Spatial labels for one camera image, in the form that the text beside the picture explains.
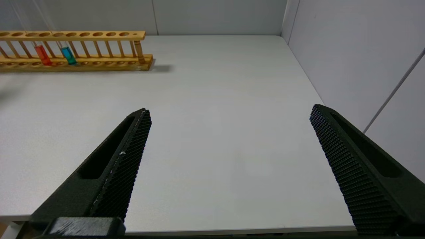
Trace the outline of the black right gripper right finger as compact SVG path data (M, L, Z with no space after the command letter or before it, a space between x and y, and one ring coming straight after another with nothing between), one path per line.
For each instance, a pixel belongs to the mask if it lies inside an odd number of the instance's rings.
M424 183L335 110L315 104L309 119L357 234L423 237Z

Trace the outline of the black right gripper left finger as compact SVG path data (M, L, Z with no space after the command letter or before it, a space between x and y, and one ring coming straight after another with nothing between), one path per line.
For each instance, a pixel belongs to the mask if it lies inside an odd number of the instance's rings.
M39 237L121 237L150 111L128 115L29 219Z

